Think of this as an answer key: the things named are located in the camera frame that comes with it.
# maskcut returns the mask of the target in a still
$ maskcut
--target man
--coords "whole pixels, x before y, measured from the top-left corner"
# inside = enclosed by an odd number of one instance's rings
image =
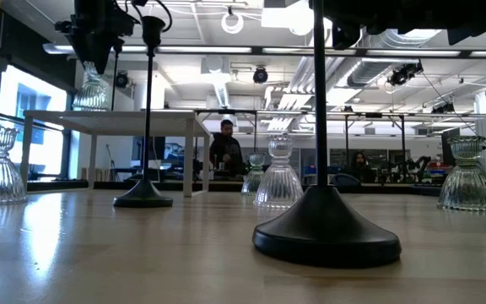
[[[220,133],[213,135],[214,140],[209,150],[209,160],[214,167],[219,168],[219,163],[223,162],[231,176],[245,173],[240,143],[232,137],[233,132],[234,124],[224,119],[220,123]]]

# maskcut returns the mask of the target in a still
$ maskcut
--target person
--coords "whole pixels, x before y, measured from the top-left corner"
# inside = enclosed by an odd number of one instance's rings
[[[359,179],[360,182],[374,182],[375,173],[369,168],[367,164],[367,158],[363,152],[358,152],[354,154],[352,158],[352,167],[350,170],[350,175]]]
[[[232,137],[234,124],[224,119],[220,123],[220,133],[213,134],[213,142],[209,149],[209,160],[215,168],[219,168],[219,163],[224,163],[224,169],[230,176],[245,174],[245,165],[241,156],[241,147],[237,139]]]

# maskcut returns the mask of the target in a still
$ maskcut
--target table leg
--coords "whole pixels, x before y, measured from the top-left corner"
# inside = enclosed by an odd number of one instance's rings
[[[22,163],[20,164],[20,175],[24,188],[27,191],[27,175],[30,170],[30,149],[33,137],[33,117],[25,117],[24,120],[24,140],[22,141]]]
[[[194,118],[186,120],[185,170],[183,172],[183,196],[192,197],[192,151],[194,146]]]
[[[97,158],[97,135],[91,134],[91,151],[89,152],[88,186],[93,189],[95,185],[95,161]]]
[[[209,191],[209,136],[203,137],[202,190]]]

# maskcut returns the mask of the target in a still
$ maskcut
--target woman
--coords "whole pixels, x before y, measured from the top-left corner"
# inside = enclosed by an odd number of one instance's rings
[[[351,175],[360,182],[374,182],[375,173],[369,168],[367,158],[363,152],[358,152],[352,157]]]

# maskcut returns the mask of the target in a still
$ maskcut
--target black stand base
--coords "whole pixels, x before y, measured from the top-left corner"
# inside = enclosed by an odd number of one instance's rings
[[[124,208],[171,207],[173,202],[172,198],[161,196],[150,180],[140,180],[127,193],[114,198],[114,206]]]
[[[399,259],[398,237],[347,205],[334,187],[309,187],[294,206],[258,225],[256,249],[292,263],[368,268]]]

